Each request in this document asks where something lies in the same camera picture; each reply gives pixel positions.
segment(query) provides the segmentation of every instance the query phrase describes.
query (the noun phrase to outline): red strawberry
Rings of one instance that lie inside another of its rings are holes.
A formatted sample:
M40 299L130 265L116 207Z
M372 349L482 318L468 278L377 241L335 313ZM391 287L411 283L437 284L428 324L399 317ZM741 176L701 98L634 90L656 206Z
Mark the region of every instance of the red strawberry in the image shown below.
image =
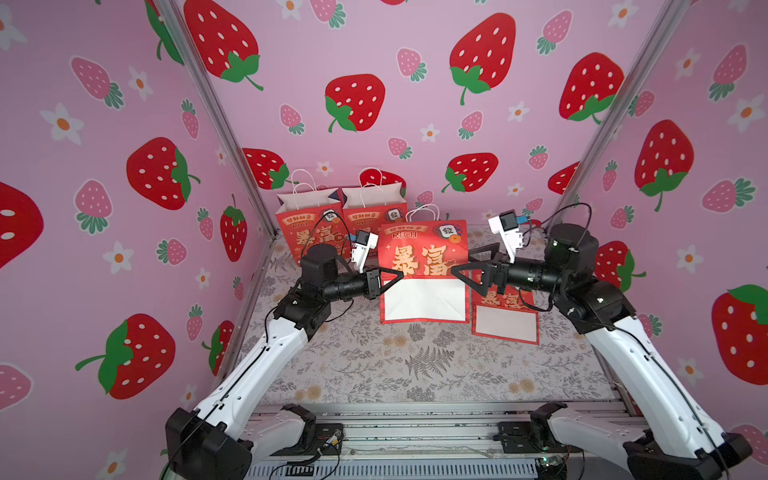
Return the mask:
M634 220L634 208L631 205L624 205L624 208L618 208L611 217L611 226L619 230L624 229L627 223Z
M126 165L128 183L142 197L168 210L179 210L189 200L192 191L187 159L174 142L164 137L153 138L139 147Z
M137 395L159 379L174 362L174 338L154 318L143 313L130 316L107 338L106 354L74 366L80 371L94 360L104 359L98 381L114 399Z
M259 45L247 26L213 0L187 0L184 21L205 68L214 77L232 82L259 71Z
M638 313L637 318L643 324L643 330L645 330L645 334L649 339L661 335L664 325L659 321L659 317Z
M224 354L227 353L227 347L230 345L230 339L234 330L235 325L229 320L224 320L214 332L214 336L210 338L210 346L203 342L203 348L210 350L208 366L214 375L219 374L219 367L221 367L221 362L224 360Z
M757 190L752 181L740 178L736 183L723 180L701 199L701 206L719 214L730 212L734 207L743 207L754 199Z
M27 250L41 233L43 216L35 202L0 182L0 268Z
M753 460L768 465L768 432L763 433L754 425L739 425L731 432L740 433L749 442Z
M244 148L243 153L260 188L275 190L286 183L290 172L280 155L256 148Z
M612 283L622 292L632 286L632 277L643 277L643 273L634 272L634 257L624 242L613 241L598 248L598 258L594 262L594 275L599 280Z
M371 74L338 77L326 87L326 111L344 130L366 131L376 123L384 103L386 90L378 77Z
M310 5L317 19L322 23L328 23L332 30L344 26L346 17L344 5L336 0L310 0Z
M187 258L187 248L181 244L179 240L171 238L166 241L163 240L157 245L157 259L162 263L170 263L171 265L178 265Z
M97 180L87 180L80 187L74 195L74 205L80 210L74 218L84 232L95 235L109 227L107 218L112 215L112 201L104 185Z
M541 208L541 206L544 205L544 199L543 198L535 198L528 203L525 204L525 208L523 209L523 215L526 217L530 217L533 215L535 211Z
M0 363L0 412L32 393L32 378L12 363Z
M242 301L245 287L243 286L243 281L240 277L235 277L235 280L232 282L232 288L235 289L235 298Z
M558 43L565 40L568 30L571 29L573 17L574 14L570 10L563 10L544 25L541 30L542 36L536 44L539 55L549 55L549 52L553 51Z
M411 81L422 81L427 76L427 64L422 61L422 56L416 50L400 48L397 51L397 66L403 77L410 77Z
M109 74L104 67L82 57L70 60L74 76L78 78L85 91L96 100L103 100L109 108L120 110L125 106L123 92L118 84L109 81Z
M219 222L221 230L221 240L224 242L224 249L231 262L237 262L245 248L245 239L248 236L248 225L245 222L243 211L237 208L235 196L232 195L232 206L227 207L221 214Z
M304 124L301 123L301 115L295 108L288 104L280 105L280 121L288 127L288 131L294 135L304 133Z
M369 168L368 170L363 171L360 173L360 184L374 184L374 185L392 185L392 184L402 184L402 187L400 188L400 194L402 196L406 195L406 181L403 180L402 177L399 175L391 174L384 170L378 170L375 168Z
M576 169L578 169L578 162L568 165L566 168L549 177L549 182L547 182L549 190L552 190L558 195L564 194L565 188L568 187L571 178L573 178L576 173Z
M197 211L197 222L200 224L200 233L210 242L214 238L214 221L208 215L208 210L201 208Z
M768 385L768 290L742 285L717 297L712 328L726 368L744 382Z
M659 196L680 186L694 164L694 147L672 120L662 120L650 128L634 168L634 183L649 197Z
M619 166L616 164L616 160L611 160L608 165L605 166L605 173L603 174L603 190L609 191L616 183L616 169Z
M473 192L487 183L498 167L494 154L459 155L448 163L445 179L449 182L441 190L453 187L457 192Z
M736 88L733 83L741 78L745 71L746 47L736 45L730 49L712 75L714 83L710 86L710 100L718 101L727 97Z
M481 126L482 112L473 111L462 120L462 127L458 130L458 137L462 140L469 140L475 136L475 132L479 131Z
M547 153L547 148L544 145L537 145L537 147L531 150L531 153L528 155L531 156L531 158L528 159L528 164L531 165L535 170L541 170L544 168L544 166L547 164L547 160L549 160L549 154Z
M515 50L515 19L496 13L464 35L451 51L449 63L453 81L462 90L480 94L500 84L509 72Z
M184 127L189 132L190 137L197 138L197 133L200 131L200 123L195 117L196 111L192 107L192 102L189 98L181 102L181 122L184 123Z
M578 61L565 82L560 97L560 116L566 120L582 121L611 106L624 81L624 73L602 53L590 53Z
M187 337L190 342L194 342L197 336L200 335L200 330L203 328L203 309L200 305L195 304L190 308L189 319L187 320Z
M656 96L648 90L635 95L632 102L629 104L629 110L627 111L630 117L642 117L645 112L648 111L651 105L654 104Z

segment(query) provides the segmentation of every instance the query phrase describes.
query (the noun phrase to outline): white flower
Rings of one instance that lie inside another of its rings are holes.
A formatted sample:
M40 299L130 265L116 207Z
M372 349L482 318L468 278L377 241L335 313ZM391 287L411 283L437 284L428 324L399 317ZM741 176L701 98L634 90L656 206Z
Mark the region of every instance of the white flower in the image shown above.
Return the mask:
M197 385L187 385L187 388L184 390L184 394L179 399L181 406L183 406L185 409L189 409L190 405L193 405L194 401L197 399L197 397L194 395L195 392L197 392Z
M200 267L200 275L196 275L194 279L197 280L197 286L200 290L202 290L204 286L210 286L210 272L205 271L203 267Z
M327 177L332 171L333 169L331 168L330 162L317 162L317 169L315 169L315 172L320 172L324 177Z
M696 53L693 49L690 49L680 60L676 61L674 66L677 68L677 73L674 75L675 80L680 80L682 77L690 77L694 74L694 65L701 58L701 53Z
M509 108L509 118L507 119L507 121L513 121L513 120L523 121L523 117L529 111L531 111L531 109L526 108L525 103L521 101L519 104L515 105L514 107Z
M99 470L96 474L97 480L112 480L114 477L125 472L125 456L128 454L128 449L124 449L120 453L109 452L107 455L107 466Z
M437 138L438 135L440 135L440 130L437 130L435 128L434 124L429 124L427 128L422 128L422 141L431 141L432 143L435 143L435 138Z
M744 133L750 122L766 116L766 112L760 108L765 94L759 94L752 101L739 100L736 102L736 113L728 117L729 125L736 125L740 134Z
M523 187L520 186L520 184L514 184L511 187L507 187L507 197L510 195L515 195L516 197L525 190Z
M744 10L746 10L746 7L750 4L750 0L730 0L730 3L728 4L728 9L733 10L736 9L739 13L744 13Z
M51 138L54 140L61 140L62 138L68 138L73 144L80 144L80 134L78 133L83 129L85 124L82 120L72 118L67 112L67 108L63 104L56 105L56 111L40 111L40 115L51 127Z
M623 3L616 3L611 8L614 16L608 22L608 26L618 25L619 28L627 26L627 19L637 12L638 8L632 5L632 0L624 0Z
M141 97L141 100L147 100L147 95L152 95L154 93L152 87L147 83L147 72L142 71L141 73L138 73L135 68L130 66L128 67L128 70L131 72L131 79L128 81L128 84L134 90L139 90L139 97Z
M227 152L224 150L224 147L219 147L218 150L216 150L216 159L219 162L219 165L227 165Z
M0 50L8 51L11 48L11 40L19 43L27 43L27 38L16 27L11 25L11 9L7 5L0 5Z
M704 374L696 368L695 359L681 359L677 357L677 363L680 364L680 368L677 369L677 376L682 379L687 379L691 386L696 386L696 380L704 378Z
M677 250L677 268L686 268L689 272L696 272L696 265L704 261L701 255L696 255L696 246L691 245L687 250Z
M277 0L277 4L283 7L283 20L288 17L299 20L299 8L303 3L304 0Z

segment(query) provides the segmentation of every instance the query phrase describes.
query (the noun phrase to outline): black cable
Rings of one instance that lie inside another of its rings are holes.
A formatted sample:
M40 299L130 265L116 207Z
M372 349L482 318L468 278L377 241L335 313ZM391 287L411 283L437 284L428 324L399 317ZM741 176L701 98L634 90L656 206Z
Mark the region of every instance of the black cable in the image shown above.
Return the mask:
M330 320L326 320L324 323L331 323L333 320L335 320L335 319L337 319L337 318L339 318L339 317L343 316L345 313L349 312L349 309L351 309L351 308L352 308L352 305L354 305L354 304L355 304L355 299L352 299L352 301L351 301L351 302L349 302L349 306L348 306L348 307L346 307L346 310L344 310L343 312L341 312L341 315L337 315L337 316L334 316L332 319L330 319Z

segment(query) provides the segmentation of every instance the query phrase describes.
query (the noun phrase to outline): strawberry pattern wallpaper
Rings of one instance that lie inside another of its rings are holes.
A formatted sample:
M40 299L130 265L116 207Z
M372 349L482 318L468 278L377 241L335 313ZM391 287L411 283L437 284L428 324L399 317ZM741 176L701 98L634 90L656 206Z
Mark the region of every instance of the strawberry pattern wallpaper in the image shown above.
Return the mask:
M554 211L664 3L175 1L268 212L374 167L469 224Z
M0 476L158 478L269 235L151 0L0 4Z
M578 192L594 208L595 273L626 293L696 400L752 445L734 478L768 476L765 18L765 2L690 6Z

